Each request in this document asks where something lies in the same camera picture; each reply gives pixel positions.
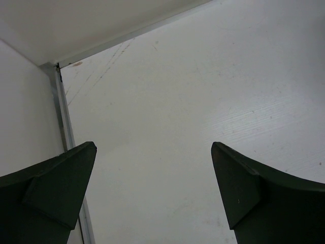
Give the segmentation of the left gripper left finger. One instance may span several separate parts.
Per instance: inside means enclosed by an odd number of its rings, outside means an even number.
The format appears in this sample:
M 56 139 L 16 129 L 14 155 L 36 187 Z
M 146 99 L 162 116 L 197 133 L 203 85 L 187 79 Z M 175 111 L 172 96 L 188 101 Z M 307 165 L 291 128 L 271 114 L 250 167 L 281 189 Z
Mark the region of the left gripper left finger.
M 1 243 L 67 243 L 96 156 L 85 142 L 1 177 Z

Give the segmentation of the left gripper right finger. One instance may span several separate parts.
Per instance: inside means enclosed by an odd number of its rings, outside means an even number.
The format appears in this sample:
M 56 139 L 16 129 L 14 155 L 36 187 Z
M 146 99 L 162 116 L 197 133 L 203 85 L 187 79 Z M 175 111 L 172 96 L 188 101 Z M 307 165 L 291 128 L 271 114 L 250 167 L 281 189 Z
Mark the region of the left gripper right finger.
M 237 243 L 324 243 L 324 184 L 250 159 L 221 142 L 211 156 Z

